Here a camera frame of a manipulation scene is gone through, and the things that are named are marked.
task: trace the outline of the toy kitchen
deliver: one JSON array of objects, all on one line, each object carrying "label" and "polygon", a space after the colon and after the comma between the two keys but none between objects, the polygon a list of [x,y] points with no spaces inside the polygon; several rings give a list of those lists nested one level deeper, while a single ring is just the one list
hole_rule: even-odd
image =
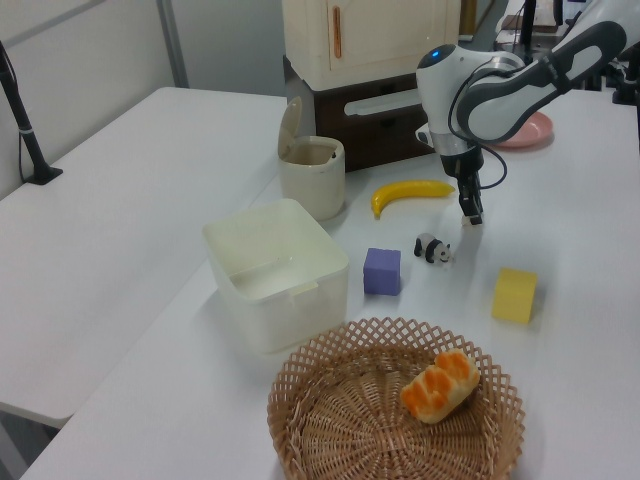
[{"label": "toy kitchen", "polygon": [[458,43],[460,0],[282,0],[288,100],[300,134],[339,140],[346,170],[432,153],[416,90],[425,53]]}]

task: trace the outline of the white cabinet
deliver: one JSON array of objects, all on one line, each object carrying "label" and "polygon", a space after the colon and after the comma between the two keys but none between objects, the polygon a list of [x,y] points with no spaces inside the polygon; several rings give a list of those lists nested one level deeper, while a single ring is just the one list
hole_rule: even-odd
[{"label": "white cabinet", "polygon": [[316,91],[415,72],[457,43],[460,0],[283,0],[285,46]]}]

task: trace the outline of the toy panda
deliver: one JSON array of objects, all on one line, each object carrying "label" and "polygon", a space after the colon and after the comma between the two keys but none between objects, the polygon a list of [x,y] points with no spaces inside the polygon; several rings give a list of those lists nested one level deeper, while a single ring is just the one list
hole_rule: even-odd
[{"label": "toy panda", "polygon": [[421,257],[424,253],[424,258],[429,263],[434,263],[435,260],[447,263],[450,259],[453,259],[453,255],[449,250],[450,247],[450,244],[445,245],[431,234],[421,233],[416,238],[416,247],[413,249],[413,254],[416,257]]}]

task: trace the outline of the pink plate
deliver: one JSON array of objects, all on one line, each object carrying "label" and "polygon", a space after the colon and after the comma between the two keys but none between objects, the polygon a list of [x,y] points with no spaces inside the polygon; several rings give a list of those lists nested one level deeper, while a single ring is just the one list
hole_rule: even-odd
[{"label": "pink plate", "polygon": [[499,148],[530,147],[545,141],[553,132],[553,122],[544,113],[535,112],[509,140],[498,143]]}]

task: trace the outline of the yellow block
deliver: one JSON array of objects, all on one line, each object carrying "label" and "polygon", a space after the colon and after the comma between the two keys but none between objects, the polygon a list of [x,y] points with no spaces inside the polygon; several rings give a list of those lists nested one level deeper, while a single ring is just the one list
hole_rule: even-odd
[{"label": "yellow block", "polygon": [[493,318],[529,323],[537,281],[535,273],[501,268],[493,297]]}]

